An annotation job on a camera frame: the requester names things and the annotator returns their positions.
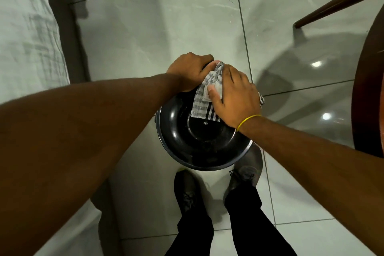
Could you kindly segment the person's left hand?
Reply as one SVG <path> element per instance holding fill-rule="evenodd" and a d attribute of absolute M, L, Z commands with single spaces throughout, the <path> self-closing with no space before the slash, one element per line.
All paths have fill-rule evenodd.
<path fill-rule="evenodd" d="M 214 60 L 203 70 L 191 70 L 187 66 L 187 54 L 180 55 L 167 69 L 166 74 L 177 77 L 179 92 L 189 92 L 201 85 L 210 71 L 213 71 L 218 63 Z"/>

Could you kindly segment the black round bowl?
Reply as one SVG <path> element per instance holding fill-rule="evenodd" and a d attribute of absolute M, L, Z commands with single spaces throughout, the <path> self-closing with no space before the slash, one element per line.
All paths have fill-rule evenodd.
<path fill-rule="evenodd" d="M 197 89 L 178 93 L 156 112 L 157 134 L 167 153 L 183 166 L 222 170 L 244 157 L 253 142 L 223 121 L 192 118 Z"/>

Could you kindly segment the person's black right shoe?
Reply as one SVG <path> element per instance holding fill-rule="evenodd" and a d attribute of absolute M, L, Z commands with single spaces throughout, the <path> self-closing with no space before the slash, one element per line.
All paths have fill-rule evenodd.
<path fill-rule="evenodd" d="M 233 169 L 229 172 L 231 179 L 224 193 L 223 202 L 225 202 L 230 191 L 243 183 L 256 187 L 262 175 L 262 171 L 262 151 L 256 143 L 252 143 L 252 146 L 247 153 L 233 165 Z"/>

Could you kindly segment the yellow wrist band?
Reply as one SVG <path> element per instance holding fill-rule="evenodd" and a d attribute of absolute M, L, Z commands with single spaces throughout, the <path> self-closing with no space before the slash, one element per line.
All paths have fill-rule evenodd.
<path fill-rule="evenodd" d="M 242 127 L 242 125 L 247 122 L 248 120 L 250 120 L 251 118 L 255 118 L 255 117 L 261 117 L 262 115 L 260 114 L 256 114 L 256 115 L 252 115 L 252 116 L 249 116 L 247 118 L 245 118 L 236 128 L 236 132 L 239 132 L 240 128 Z"/>

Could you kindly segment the person's left forearm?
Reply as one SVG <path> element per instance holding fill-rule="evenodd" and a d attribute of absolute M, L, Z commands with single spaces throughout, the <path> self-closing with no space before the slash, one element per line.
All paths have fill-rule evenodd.
<path fill-rule="evenodd" d="M 93 195 L 180 75 L 103 80 L 0 105 L 0 256 L 32 256 Z"/>

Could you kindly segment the grey checked cloth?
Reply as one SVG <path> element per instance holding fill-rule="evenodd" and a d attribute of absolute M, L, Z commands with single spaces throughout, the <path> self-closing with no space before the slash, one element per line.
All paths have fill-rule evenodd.
<path fill-rule="evenodd" d="M 218 92 L 220 98 L 222 98 L 222 73 L 224 63 L 219 61 L 213 71 L 210 71 L 205 77 L 202 84 L 198 87 L 192 110 L 190 112 L 191 118 L 200 118 L 204 120 L 211 120 L 219 122 L 220 118 L 215 113 L 212 101 L 209 97 L 208 86 L 213 85 Z"/>

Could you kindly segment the person's black left shoe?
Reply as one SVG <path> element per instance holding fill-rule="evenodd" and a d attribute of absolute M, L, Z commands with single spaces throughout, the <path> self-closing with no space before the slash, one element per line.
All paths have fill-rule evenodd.
<path fill-rule="evenodd" d="M 182 216 L 190 211 L 206 213 L 200 183 L 191 171 L 184 169 L 175 174 L 174 194 Z"/>

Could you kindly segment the person's right hand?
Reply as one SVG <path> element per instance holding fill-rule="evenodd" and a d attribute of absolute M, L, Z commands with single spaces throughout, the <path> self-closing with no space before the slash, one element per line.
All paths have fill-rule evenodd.
<path fill-rule="evenodd" d="M 246 74 L 225 64 L 222 73 L 222 101 L 225 106 L 219 118 L 229 127 L 237 126 L 247 117 L 260 114 L 260 96 Z"/>

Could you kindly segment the person's black shoe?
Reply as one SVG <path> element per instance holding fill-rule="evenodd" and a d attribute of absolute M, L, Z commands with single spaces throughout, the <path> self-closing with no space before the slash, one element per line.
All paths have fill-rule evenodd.
<path fill-rule="evenodd" d="M 191 171 L 184 169 L 175 174 L 174 194 L 182 216 L 190 211 L 206 213 L 200 183 Z"/>
<path fill-rule="evenodd" d="M 256 187 L 262 175 L 262 171 L 262 151 L 256 143 L 252 143 L 252 146 L 247 153 L 233 165 L 233 169 L 229 172 L 231 179 L 224 193 L 223 202 L 225 202 L 230 191 L 243 183 Z"/>

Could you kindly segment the person's right forearm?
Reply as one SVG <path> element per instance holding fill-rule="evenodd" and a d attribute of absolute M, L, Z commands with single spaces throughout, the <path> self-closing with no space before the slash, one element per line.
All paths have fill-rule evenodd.
<path fill-rule="evenodd" d="M 239 131 L 373 253 L 384 256 L 384 159 L 264 117 L 251 118 Z"/>

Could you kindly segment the white bed sheet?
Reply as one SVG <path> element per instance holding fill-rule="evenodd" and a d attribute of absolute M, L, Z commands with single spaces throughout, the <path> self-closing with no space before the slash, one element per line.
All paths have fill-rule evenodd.
<path fill-rule="evenodd" d="M 70 84 L 49 0 L 0 0 L 0 104 Z M 104 256 L 91 200 L 33 256 Z"/>

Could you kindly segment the person's black trousers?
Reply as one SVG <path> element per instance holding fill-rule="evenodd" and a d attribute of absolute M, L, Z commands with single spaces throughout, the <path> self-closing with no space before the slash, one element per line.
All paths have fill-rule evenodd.
<path fill-rule="evenodd" d="M 178 234 L 165 256 L 209 256 L 214 227 L 201 193 L 192 197 L 185 194 L 182 203 L 188 203 L 190 208 L 182 212 Z M 262 201 L 254 186 L 240 184 L 228 193 L 224 204 L 238 256 L 297 256 L 261 210 Z"/>

